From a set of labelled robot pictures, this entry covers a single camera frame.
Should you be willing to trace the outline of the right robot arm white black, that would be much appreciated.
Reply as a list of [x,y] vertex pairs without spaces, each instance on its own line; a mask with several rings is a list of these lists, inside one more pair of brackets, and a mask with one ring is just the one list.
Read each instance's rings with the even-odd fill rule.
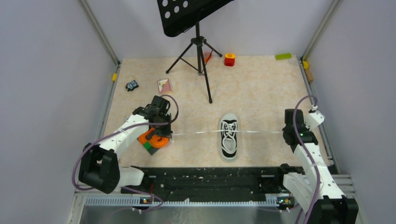
[[312,131],[324,120],[315,106],[307,114],[299,109],[285,110],[283,138],[300,161],[304,173],[283,168],[283,174],[274,179],[274,187],[294,196],[305,213],[305,224],[354,224],[359,206],[337,185]]

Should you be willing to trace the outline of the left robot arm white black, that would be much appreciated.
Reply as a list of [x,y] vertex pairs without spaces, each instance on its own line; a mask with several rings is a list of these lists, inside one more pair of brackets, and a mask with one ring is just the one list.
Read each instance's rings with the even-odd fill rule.
[[150,155],[165,147],[173,131],[168,95],[154,96],[151,103],[138,107],[116,131],[88,143],[73,169],[73,184],[78,190],[97,189],[110,194],[116,189],[132,186],[137,192],[149,189],[150,181],[140,168],[130,167],[122,171],[121,156],[130,145],[138,142]]

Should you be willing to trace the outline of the black music stand tripod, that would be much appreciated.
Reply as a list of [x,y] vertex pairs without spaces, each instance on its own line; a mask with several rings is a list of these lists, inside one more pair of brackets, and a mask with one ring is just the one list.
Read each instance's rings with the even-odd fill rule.
[[[195,28],[195,37],[191,38],[190,44],[178,56],[175,62],[165,71],[168,74],[173,67],[182,60],[187,65],[195,69],[199,75],[205,77],[205,83],[208,94],[208,101],[212,103],[212,95],[206,69],[206,62],[203,53],[203,46],[207,46],[212,52],[219,57],[223,55],[211,46],[205,37],[200,34],[200,21],[217,10],[221,9],[230,0],[158,0],[158,9],[161,17],[163,32],[167,37],[177,37],[182,33]],[[197,66],[190,64],[183,59],[183,56],[192,47],[197,48]]]

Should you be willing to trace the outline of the black white sneaker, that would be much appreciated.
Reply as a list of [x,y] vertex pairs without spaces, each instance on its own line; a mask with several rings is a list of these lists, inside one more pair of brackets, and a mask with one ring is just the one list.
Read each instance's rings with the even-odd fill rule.
[[239,159],[249,166],[270,146],[282,140],[280,131],[265,127],[239,129],[233,113],[215,121],[179,123],[170,144],[170,152],[182,159],[183,166],[220,166]]

